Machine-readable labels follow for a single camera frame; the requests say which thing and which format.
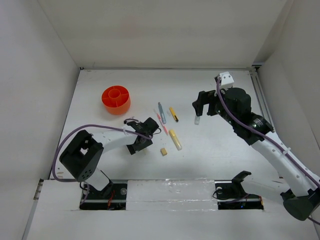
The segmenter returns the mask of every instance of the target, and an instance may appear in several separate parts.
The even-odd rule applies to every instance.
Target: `white wall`
[[[36,0],[0,1],[0,239],[22,238],[78,73]]]
[[[241,68],[252,65],[287,1],[39,2],[81,67]]]
[[[319,0],[294,1],[276,51],[258,71],[277,132],[301,161],[318,175],[319,9]],[[320,221],[320,209],[314,216]]]

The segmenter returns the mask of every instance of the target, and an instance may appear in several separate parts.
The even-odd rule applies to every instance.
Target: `blue pen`
[[[159,112],[160,112],[162,123],[166,124],[167,121],[166,121],[165,113],[164,113],[164,110],[162,109],[160,102],[158,102],[158,107],[159,107]]]

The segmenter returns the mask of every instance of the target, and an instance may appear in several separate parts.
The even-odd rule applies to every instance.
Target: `tabletop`
[[[206,115],[208,106],[203,110],[200,124],[194,123],[192,102],[200,91],[216,89],[214,77],[226,71],[232,75],[234,87],[244,89],[251,96],[252,111],[261,114],[250,73],[245,69],[82,70],[61,139],[82,125],[121,127],[123,120],[131,117],[142,122],[152,117],[160,125],[154,109],[158,112],[158,102],[161,102],[167,120],[165,126],[175,131],[182,150],[177,150],[171,137],[164,131],[153,137],[152,145],[134,155],[130,155],[125,146],[113,149],[104,153],[98,163],[98,168],[109,178],[225,180],[246,170],[257,176],[276,179],[277,171],[237,137],[225,120],[217,115]],[[127,88],[130,94],[131,106],[123,115],[111,115],[101,101],[104,90],[114,85]],[[167,113],[169,107],[173,107],[178,122]],[[91,127],[87,131],[94,134],[104,130]],[[162,156],[161,148],[166,149],[166,156]],[[59,161],[55,169],[59,178],[72,178]]]

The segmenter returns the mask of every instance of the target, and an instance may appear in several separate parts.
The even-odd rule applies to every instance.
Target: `pink pen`
[[[164,130],[164,132],[165,132],[165,134],[169,135],[168,130],[167,130],[167,128],[165,127],[165,125],[163,124],[159,113],[157,113],[155,109],[153,109],[153,111],[154,111],[154,113],[156,114],[156,116],[158,117],[159,122],[160,122],[160,124],[161,124],[161,126],[162,126],[162,128],[163,128],[163,130]]]

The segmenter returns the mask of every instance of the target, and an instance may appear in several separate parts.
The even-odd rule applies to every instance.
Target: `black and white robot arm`
[[[102,198],[108,198],[113,182],[97,168],[101,155],[122,146],[127,146],[133,155],[153,144],[151,138],[159,128],[151,117],[145,122],[129,120],[124,123],[123,131],[107,130],[95,134],[79,131],[59,157],[77,182],[86,182],[90,191]]]
[[[262,154],[286,181],[262,179],[243,171],[232,179],[237,191],[283,204],[293,217],[304,221],[320,205],[320,177],[283,144],[266,119],[251,112],[251,97],[243,89],[233,87],[234,80],[229,72],[220,73],[215,81],[220,83],[220,96],[215,90],[199,92],[198,99],[192,103],[196,116],[202,116],[204,105],[209,104],[207,115],[224,118],[234,132]]]

